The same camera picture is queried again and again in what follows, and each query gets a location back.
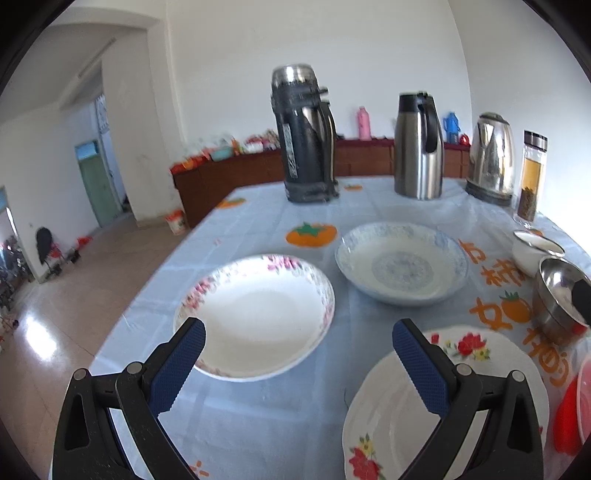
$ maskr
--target stainless steel bowl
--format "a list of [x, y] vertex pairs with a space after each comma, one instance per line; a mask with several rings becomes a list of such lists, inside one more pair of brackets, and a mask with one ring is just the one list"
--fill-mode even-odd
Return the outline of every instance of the stainless steel bowl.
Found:
[[532, 323], [556, 345], [569, 345], [589, 331], [589, 325], [580, 322], [569, 313], [574, 310], [572, 303], [558, 295], [557, 288], [573, 289], [575, 282], [584, 279], [590, 286], [591, 280], [572, 263], [563, 258], [545, 257], [540, 261], [534, 280]]

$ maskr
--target table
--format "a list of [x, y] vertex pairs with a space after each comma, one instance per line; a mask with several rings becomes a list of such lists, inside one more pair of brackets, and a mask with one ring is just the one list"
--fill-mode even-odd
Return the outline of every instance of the table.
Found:
[[[326, 273], [335, 290], [335, 317], [306, 360], [275, 378], [246, 384], [193, 371], [173, 408], [159, 416], [201, 479], [344, 478], [341, 432], [348, 405], [370, 369], [392, 351], [392, 325], [400, 318], [412, 318], [422, 330], [468, 324], [507, 335], [540, 370], [550, 399], [550, 430], [567, 386], [591, 349], [589, 338], [575, 348], [556, 349], [527, 318], [504, 312], [499, 296], [505, 291], [517, 292], [531, 304], [531, 280], [521, 278], [510, 263], [503, 233], [515, 224], [507, 210], [467, 195], [463, 181], [445, 179], [441, 199], [429, 202], [396, 195], [392, 177], [349, 177], [341, 181], [341, 192], [340, 199], [328, 204], [295, 205], [279, 183], [235, 190], [228, 198], [237, 201], [214, 210], [158, 269], [90, 367], [93, 375], [107, 374], [147, 358], [170, 339], [175, 310], [189, 289], [229, 261], [267, 252], [290, 254]], [[338, 240], [322, 248], [285, 241], [286, 233], [303, 222], [331, 224], [343, 234], [378, 220], [422, 223], [458, 239], [470, 258], [466, 286], [422, 309], [386, 305], [361, 293], [340, 273], [334, 259]], [[536, 226], [566, 249], [566, 258], [591, 274], [591, 258], [564, 232], [543, 216]], [[115, 413], [131, 464], [139, 476], [151, 478], [120, 412]], [[556, 452], [552, 438], [549, 431], [544, 451], [549, 479], [558, 478], [571, 461]]]

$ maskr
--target pink thermos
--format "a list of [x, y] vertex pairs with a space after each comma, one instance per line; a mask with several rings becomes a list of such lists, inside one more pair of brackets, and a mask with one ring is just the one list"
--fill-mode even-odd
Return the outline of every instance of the pink thermos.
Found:
[[359, 139], [371, 140], [371, 129], [369, 127], [369, 114], [365, 107], [360, 107], [357, 112], [357, 126], [359, 127]]

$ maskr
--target blue thermos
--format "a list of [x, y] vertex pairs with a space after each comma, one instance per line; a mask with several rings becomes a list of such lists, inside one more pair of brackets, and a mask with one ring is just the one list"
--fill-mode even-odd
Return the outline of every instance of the blue thermos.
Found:
[[443, 129], [447, 132], [447, 143], [459, 143], [460, 122], [456, 114], [449, 112], [449, 115], [443, 119]]

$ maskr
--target electric kettle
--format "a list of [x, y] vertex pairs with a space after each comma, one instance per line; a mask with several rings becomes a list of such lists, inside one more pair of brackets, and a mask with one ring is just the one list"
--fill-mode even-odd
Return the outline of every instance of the electric kettle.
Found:
[[476, 123], [466, 191], [484, 202], [511, 204], [514, 182], [513, 134], [498, 113], [485, 112]]

